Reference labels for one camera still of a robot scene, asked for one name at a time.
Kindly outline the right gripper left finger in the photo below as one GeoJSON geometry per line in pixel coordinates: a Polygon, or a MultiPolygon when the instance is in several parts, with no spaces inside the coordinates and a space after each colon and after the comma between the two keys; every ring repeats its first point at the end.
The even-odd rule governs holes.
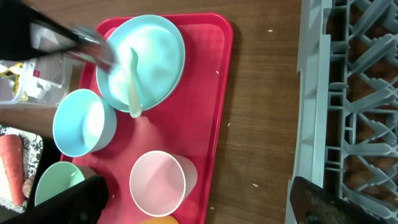
{"type": "Polygon", "coordinates": [[[106,179],[93,175],[3,224],[97,224],[108,199],[106,179]]]}

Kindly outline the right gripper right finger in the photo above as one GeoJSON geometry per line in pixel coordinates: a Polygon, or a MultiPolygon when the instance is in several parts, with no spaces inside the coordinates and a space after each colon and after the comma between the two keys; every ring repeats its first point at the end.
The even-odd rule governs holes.
{"type": "Polygon", "coordinates": [[[303,224],[381,224],[304,177],[293,179],[289,196],[295,221],[303,224]]]}

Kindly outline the white rice grains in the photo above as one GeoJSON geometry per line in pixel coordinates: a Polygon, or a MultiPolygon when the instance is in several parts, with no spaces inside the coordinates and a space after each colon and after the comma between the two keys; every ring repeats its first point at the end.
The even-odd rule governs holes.
{"type": "MultiPolygon", "coordinates": [[[[22,145],[24,147],[22,163],[24,167],[24,180],[27,180],[36,175],[40,157],[43,151],[43,140],[42,137],[23,131],[20,129],[1,126],[1,135],[15,134],[21,138],[22,145]]],[[[1,206],[6,209],[12,210],[16,213],[23,213],[27,208],[27,199],[21,206],[14,205],[12,202],[11,190],[9,189],[9,183],[6,177],[5,168],[1,161],[1,206]]]]}

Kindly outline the white plastic spoon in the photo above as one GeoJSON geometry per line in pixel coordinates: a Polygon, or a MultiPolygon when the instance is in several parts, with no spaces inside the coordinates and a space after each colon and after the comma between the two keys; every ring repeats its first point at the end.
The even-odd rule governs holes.
{"type": "Polygon", "coordinates": [[[142,114],[142,106],[137,92],[137,87],[134,81],[134,74],[137,72],[137,54],[134,49],[129,49],[129,68],[128,68],[128,93],[129,93],[129,113],[132,118],[138,118],[142,114]]]}

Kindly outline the light blue bowl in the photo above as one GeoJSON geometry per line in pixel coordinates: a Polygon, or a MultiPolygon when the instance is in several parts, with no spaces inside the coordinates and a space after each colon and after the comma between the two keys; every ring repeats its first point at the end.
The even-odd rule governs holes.
{"type": "Polygon", "coordinates": [[[117,127],[115,110],[95,92],[79,89],[68,94],[53,120],[53,138],[61,153],[81,157],[105,148],[117,127]]]}

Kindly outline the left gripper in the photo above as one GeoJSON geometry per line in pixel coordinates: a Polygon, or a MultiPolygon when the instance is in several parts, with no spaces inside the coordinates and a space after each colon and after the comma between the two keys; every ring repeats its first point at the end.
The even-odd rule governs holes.
{"type": "Polygon", "coordinates": [[[25,61],[40,57],[40,51],[32,46],[31,23],[56,32],[76,45],[43,51],[45,56],[64,54],[75,60],[92,63],[105,72],[114,67],[116,54],[97,31],[82,26],[69,29],[15,0],[1,0],[1,60],[25,61]]]}

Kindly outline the orange carrot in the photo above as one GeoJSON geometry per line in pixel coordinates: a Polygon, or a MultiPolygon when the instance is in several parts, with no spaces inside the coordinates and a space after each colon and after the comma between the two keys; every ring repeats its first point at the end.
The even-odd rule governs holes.
{"type": "Polygon", "coordinates": [[[1,136],[1,159],[9,183],[13,204],[22,206],[25,197],[23,193],[24,168],[23,144],[18,135],[1,136]]]}

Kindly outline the yellow foil wrapper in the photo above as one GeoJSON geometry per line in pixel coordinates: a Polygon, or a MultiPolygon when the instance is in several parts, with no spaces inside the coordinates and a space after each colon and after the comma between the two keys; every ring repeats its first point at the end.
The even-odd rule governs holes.
{"type": "Polygon", "coordinates": [[[1,104],[16,104],[27,101],[27,93],[22,89],[24,72],[22,62],[1,60],[1,104]]]}

